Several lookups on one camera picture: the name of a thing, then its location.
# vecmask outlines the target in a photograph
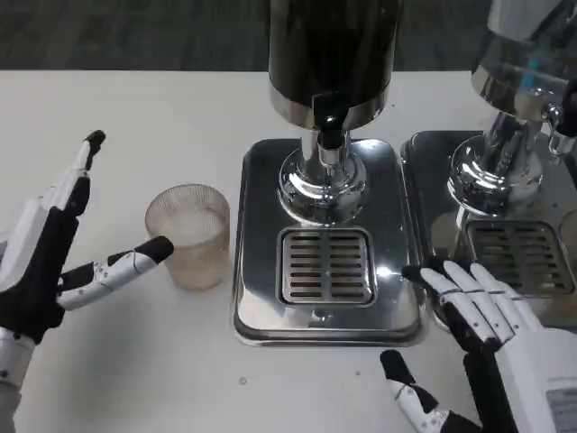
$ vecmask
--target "gray carpet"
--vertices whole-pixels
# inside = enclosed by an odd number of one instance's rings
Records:
[[[0,69],[266,70],[263,1],[0,0]],[[489,5],[406,0],[395,69],[468,69]]]

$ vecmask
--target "clear plastic cup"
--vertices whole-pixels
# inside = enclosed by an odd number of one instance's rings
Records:
[[[165,263],[176,285],[205,290],[229,270],[230,208],[216,189],[179,185],[161,192],[144,217],[151,237],[164,235],[174,244]]]

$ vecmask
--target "metal grate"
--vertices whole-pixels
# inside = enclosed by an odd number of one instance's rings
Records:
[[[525,295],[571,293],[574,280],[554,230],[543,222],[471,221],[473,257]]]
[[[360,230],[291,230],[282,239],[282,298],[292,304],[372,300],[367,238]]]

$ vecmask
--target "white table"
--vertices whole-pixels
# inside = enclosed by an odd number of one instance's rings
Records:
[[[2,72],[0,95],[0,226],[88,132],[108,134],[68,266],[142,242],[149,202],[184,182],[224,193],[234,234],[243,155],[262,138],[299,135],[270,106],[266,73]],[[468,73],[395,73],[385,114],[355,136],[398,149],[419,130],[480,128],[489,112]],[[234,336],[230,301],[230,282],[191,294],[160,267],[69,313],[34,355],[18,432],[412,431],[381,349],[249,347]],[[426,332],[401,349],[409,367],[445,407],[475,418],[461,350]]]

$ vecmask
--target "robotic hand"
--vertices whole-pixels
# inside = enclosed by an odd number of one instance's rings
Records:
[[[169,257],[165,237],[62,273],[90,195],[88,171],[105,139],[89,135],[55,186],[29,199],[7,239],[0,240],[0,431],[14,431],[13,414],[32,352],[44,333],[77,309],[124,286]]]
[[[474,263],[408,266],[404,275],[440,296],[482,427],[420,388],[399,352],[380,360],[395,400],[419,433],[570,433],[577,431],[577,336],[544,328],[510,286]]]

